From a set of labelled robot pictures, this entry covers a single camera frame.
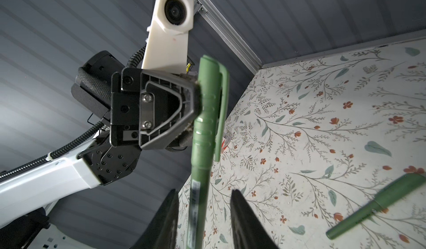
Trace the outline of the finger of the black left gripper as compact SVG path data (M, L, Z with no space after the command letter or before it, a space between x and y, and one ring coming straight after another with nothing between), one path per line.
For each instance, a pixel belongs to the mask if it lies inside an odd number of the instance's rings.
M140 75L139 146L142 150L188 146L200 112L200 86L188 75L143 69Z

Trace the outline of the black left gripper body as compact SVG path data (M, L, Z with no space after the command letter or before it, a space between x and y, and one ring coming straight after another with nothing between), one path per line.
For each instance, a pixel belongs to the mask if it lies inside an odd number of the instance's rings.
M131 174L142 150L139 146L141 72L143 54L134 54L123 65L108 51L101 51L78 70L72 96L97 116L105 134L79 157L102 185Z

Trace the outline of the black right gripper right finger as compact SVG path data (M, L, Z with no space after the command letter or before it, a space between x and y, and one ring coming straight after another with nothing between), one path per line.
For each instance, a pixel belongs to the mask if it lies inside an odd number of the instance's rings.
M239 190L233 190L230 208L235 249L278 248Z

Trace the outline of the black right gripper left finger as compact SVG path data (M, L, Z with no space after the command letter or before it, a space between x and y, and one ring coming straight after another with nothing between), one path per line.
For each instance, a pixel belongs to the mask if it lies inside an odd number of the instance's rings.
M179 197L171 190L152 221L131 249L174 249L178 229Z

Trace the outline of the dark green pen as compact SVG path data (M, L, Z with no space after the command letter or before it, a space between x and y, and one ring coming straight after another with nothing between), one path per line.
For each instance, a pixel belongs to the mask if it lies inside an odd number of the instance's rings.
M379 191L372 201L354 212L336 226L326 232L327 238L334 240L366 219L375 215L391 205L403 199L408 194L426 183L426 177L422 174L405 174Z
M213 164L202 168L191 164L190 199L185 245L187 249L200 249L203 247L212 166Z

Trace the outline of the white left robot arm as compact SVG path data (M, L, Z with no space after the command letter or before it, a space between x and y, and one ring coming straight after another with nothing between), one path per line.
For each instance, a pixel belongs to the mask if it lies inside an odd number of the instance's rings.
M144 150L184 147L199 113L200 88L187 71L139 69L101 51L78 71L72 95L99 122L60 149L1 173L1 226L76 192L130 175Z

